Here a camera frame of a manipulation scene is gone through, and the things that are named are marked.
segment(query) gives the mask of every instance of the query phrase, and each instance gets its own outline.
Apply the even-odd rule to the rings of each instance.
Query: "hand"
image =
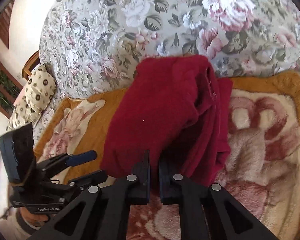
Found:
[[[43,222],[48,221],[48,217],[46,215],[31,214],[25,207],[21,207],[19,211],[22,218],[30,225],[33,225],[35,227],[41,227],[43,226]]]

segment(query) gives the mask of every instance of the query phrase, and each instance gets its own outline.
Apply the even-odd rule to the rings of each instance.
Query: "metal rivet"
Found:
[[[128,181],[135,181],[137,179],[137,176],[134,174],[130,174],[127,176]]]
[[[221,190],[221,185],[218,184],[218,183],[214,183],[211,185],[211,188],[214,190],[214,191],[219,191]]]
[[[182,179],[183,179],[183,176],[182,176],[181,174],[177,173],[177,174],[174,174],[174,175],[173,175],[173,179],[174,179],[174,180],[182,180]]]
[[[88,191],[90,193],[96,193],[96,192],[98,192],[98,190],[99,190],[98,186],[95,186],[95,185],[90,186],[89,189],[88,189]]]

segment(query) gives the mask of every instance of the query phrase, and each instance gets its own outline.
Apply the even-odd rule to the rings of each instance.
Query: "floral bedsheet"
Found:
[[[128,86],[146,57],[201,54],[218,76],[300,71],[291,0],[56,0],[40,41],[57,95]]]

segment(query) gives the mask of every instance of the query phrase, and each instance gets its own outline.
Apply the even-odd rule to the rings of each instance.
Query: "sleeve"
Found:
[[[6,240],[28,239],[39,227],[28,224],[16,210],[7,220],[0,220],[0,232]]]

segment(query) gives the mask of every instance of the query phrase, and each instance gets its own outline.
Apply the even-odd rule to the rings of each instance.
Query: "red cloth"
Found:
[[[152,180],[161,154],[179,172],[208,186],[230,153],[232,81],[217,79],[206,57],[148,58],[114,114],[101,169],[120,178],[150,150]]]

